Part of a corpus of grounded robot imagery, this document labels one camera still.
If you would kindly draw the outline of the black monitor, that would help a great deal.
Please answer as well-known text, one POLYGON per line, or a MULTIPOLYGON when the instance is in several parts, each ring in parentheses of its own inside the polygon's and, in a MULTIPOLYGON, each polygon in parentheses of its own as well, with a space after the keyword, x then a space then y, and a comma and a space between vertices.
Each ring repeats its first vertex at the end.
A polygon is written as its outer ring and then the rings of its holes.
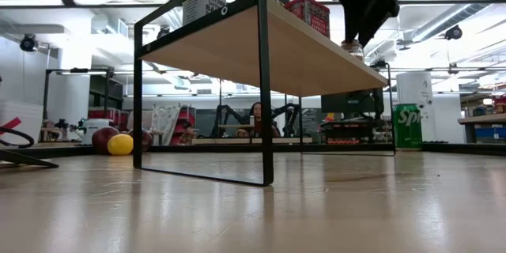
POLYGON ((384 112, 383 90, 366 89, 347 93, 322 95, 320 98, 323 112, 366 113, 384 112))

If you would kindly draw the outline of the black equipment cart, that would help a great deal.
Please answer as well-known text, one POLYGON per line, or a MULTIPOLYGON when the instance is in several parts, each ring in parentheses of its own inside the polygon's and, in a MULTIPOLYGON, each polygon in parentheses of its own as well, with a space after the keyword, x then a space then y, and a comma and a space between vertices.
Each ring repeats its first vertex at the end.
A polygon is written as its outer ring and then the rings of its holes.
POLYGON ((391 144, 391 126, 381 119, 341 119, 319 125, 321 141, 328 145, 391 144))

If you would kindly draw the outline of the red storage shelving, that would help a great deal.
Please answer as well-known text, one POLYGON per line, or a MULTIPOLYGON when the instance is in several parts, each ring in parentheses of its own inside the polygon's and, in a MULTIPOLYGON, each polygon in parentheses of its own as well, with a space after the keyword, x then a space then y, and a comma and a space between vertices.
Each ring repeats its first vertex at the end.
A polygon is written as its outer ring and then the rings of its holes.
POLYGON ((129 112, 116 108, 90 107, 88 109, 88 119, 106 119, 111 127, 123 131, 127 130, 129 112))

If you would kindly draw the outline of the wooden background desk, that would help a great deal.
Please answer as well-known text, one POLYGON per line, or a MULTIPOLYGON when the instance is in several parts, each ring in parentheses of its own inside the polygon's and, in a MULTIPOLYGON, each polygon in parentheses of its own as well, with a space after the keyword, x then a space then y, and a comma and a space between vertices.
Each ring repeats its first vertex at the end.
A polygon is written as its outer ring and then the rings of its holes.
POLYGON ((506 113, 467 117, 458 119, 458 123, 464 126, 466 143, 475 144, 478 138, 476 130, 481 127, 492 129, 493 139, 498 139, 497 128, 506 128, 506 113))

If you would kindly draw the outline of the black aluminium table frame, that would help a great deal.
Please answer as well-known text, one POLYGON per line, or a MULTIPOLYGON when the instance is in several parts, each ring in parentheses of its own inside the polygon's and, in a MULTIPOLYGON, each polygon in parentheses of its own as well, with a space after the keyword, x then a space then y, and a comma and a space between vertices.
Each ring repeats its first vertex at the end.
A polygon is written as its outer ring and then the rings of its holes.
MULTIPOLYGON (((323 153, 323 152, 392 152, 393 145, 273 145, 275 153, 323 153)), ((506 145, 501 144, 449 144, 424 143, 422 151, 435 153, 463 153, 506 156, 506 145)), ((12 149, 13 152, 41 159, 96 154, 92 146, 48 147, 12 149)), ((151 153, 261 153, 261 145, 174 145, 152 146, 151 153)))

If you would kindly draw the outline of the black slotted spatula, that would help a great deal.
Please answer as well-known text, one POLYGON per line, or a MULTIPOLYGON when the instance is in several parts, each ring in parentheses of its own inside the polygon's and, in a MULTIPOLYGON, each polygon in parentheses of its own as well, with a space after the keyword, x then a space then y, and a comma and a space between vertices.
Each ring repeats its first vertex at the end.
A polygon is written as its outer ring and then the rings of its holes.
POLYGON ((40 160, 34 157, 26 156, 24 154, 15 153, 6 149, 0 149, 0 160, 10 162, 13 164, 25 164, 32 166, 42 166, 47 168, 59 167, 57 164, 53 164, 51 162, 40 160))

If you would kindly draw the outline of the light wooden background table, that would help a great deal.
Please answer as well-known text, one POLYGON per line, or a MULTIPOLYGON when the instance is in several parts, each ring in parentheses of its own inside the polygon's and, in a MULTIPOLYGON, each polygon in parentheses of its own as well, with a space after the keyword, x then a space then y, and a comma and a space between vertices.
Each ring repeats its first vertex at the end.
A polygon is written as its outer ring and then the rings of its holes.
MULTIPOLYGON (((294 145, 302 142, 303 144, 313 143, 313 139, 303 138, 273 138, 274 144, 294 145)), ((192 145, 261 145, 261 138, 196 138, 191 141, 192 145)))

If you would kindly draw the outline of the person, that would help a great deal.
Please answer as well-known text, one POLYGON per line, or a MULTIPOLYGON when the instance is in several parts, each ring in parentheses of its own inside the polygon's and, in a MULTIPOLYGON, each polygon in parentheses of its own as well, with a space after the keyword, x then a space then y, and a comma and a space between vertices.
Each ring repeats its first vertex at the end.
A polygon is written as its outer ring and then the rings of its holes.
POLYGON ((252 137, 262 136, 262 106, 260 102, 256 102, 251 106, 250 115, 254 119, 254 129, 250 131, 252 137))

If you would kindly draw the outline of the white cylindrical column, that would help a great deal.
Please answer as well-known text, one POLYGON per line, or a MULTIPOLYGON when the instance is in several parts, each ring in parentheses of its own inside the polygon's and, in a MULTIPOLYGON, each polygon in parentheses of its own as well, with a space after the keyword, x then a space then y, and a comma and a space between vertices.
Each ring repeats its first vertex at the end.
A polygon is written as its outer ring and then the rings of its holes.
POLYGON ((409 72, 396 76, 398 100, 401 104, 416 104, 421 114, 422 141, 436 139, 432 78, 429 72, 409 72))

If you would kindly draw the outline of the white folded rack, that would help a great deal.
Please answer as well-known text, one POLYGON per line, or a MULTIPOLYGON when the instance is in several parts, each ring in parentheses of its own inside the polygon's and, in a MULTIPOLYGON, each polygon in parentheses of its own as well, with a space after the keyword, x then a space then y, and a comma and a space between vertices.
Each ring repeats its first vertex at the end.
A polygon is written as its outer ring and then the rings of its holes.
POLYGON ((181 111, 180 105, 153 106, 152 128, 158 134, 158 145, 170 145, 181 111))

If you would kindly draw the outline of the yellow lemon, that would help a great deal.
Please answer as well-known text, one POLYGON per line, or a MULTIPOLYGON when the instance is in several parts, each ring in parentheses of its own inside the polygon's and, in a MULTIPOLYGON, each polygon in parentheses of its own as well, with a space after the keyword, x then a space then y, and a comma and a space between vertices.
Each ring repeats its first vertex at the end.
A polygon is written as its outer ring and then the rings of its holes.
POLYGON ((117 134, 108 140, 108 152, 112 156, 126 156, 133 148, 134 139, 129 134, 117 134))

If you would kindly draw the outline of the white container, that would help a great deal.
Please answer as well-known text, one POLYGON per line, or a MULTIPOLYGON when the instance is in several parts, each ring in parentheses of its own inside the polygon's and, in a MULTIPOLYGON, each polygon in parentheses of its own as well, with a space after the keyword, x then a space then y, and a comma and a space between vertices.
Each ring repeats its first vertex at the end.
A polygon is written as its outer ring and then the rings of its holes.
POLYGON ((91 145, 95 132, 105 127, 112 127, 113 123, 110 119, 85 119, 83 127, 83 135, 81 137, 82 145, 91 145))

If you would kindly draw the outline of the wooden shelf black metal frame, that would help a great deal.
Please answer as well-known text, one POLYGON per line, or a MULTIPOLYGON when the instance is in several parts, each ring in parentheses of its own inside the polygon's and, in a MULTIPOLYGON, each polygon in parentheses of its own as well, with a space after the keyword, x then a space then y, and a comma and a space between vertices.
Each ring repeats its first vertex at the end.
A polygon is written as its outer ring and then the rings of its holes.
POLYGON ((235 0, 174 32, 144 43, 145 25, 186 0, 170 0, 134 25, 134 154, 142 163, 142 74, 154 62, 260 89, 262 181, 274 181, 271 93, 327 95, 383 88, 390 80, 279 5, 235 0))

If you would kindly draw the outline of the green soda can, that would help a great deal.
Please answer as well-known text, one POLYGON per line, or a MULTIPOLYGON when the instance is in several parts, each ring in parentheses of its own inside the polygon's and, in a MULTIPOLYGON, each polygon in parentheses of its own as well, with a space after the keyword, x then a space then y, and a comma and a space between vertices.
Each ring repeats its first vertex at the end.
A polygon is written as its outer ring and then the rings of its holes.
POLYGON ((397 149, 421 149, 421 113, 416 104, 398 104, 395 107, 394 129, 397 149))

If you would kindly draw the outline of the red block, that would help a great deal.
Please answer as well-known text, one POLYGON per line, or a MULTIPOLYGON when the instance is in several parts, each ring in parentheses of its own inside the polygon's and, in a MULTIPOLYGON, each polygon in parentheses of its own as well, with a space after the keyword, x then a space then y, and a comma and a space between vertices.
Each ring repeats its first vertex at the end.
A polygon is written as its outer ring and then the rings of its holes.
POLYGON ((316 0, 292 0, 284 7, 312 28, 330 38, 330 10, 316 0))

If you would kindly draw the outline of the red tool cabinet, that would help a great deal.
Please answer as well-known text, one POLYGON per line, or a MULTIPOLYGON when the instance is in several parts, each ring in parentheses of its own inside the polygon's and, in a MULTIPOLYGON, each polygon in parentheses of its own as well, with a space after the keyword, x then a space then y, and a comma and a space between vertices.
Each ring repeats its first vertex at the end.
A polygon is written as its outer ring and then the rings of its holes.
POLYGON ((183 105, 174 122, 174 128, 170 139, 170 145, 178 145, 182 136, 188 132, 189 127, 196 123, 196 109, 189 105, 183 105))

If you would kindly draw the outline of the white plastic bin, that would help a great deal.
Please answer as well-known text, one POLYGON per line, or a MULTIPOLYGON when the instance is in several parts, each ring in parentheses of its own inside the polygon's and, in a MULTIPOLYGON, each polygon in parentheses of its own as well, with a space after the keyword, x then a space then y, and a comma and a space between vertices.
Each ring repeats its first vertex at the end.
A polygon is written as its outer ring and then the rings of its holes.
POLYGON ((38 142, 42 120, 42 105, 0 100, 0 127, 27 134, 38 142))

